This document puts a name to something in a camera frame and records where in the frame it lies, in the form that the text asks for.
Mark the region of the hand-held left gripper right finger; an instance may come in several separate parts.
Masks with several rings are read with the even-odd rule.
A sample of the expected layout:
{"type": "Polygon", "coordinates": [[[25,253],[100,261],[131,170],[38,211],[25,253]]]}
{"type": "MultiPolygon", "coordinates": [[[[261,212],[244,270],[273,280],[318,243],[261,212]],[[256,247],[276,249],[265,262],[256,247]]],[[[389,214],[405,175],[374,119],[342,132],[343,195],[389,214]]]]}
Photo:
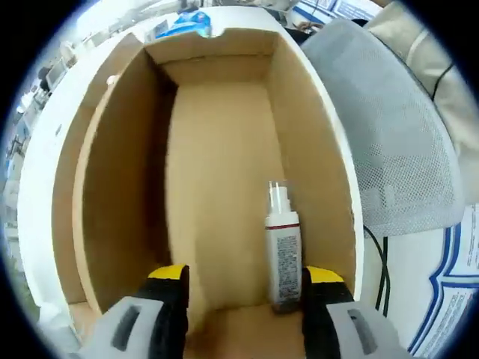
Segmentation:
{"type": "Polygon", "coordinates": [[[301,303],[306,358],[410,357],[392,323],[356,301],[333,271],[304,267],[301,303]]]}

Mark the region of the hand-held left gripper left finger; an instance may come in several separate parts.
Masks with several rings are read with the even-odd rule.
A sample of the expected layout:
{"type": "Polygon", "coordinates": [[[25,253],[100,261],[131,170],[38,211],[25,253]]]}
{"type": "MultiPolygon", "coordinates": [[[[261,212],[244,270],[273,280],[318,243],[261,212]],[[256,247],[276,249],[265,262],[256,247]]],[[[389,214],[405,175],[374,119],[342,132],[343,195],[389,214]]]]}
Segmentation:
{"type": "Polygon", "coordinates": [[[95,323],[79,358],[182,358],[188,331],[189,266],[151,272],[95,323]]]}

